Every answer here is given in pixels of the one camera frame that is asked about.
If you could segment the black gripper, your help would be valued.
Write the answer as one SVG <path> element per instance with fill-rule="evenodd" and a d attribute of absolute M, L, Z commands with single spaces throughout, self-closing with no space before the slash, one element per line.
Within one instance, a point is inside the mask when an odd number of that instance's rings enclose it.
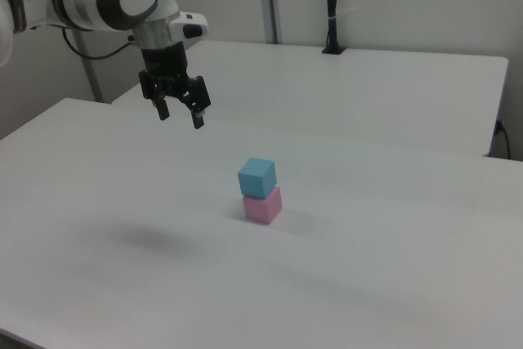
<path fill-rule="evenodd" d="M 180 100 L 191 113 L 195 129 L 204 125 L 203 115 L 211 105 L 203 77 L 189 78 L 183 42 L 159 49 L 142 49 L 145 68 L 139 73 L 145 99 L 151 100 L 164 121 L 170 114 L 165 96 Z"/>

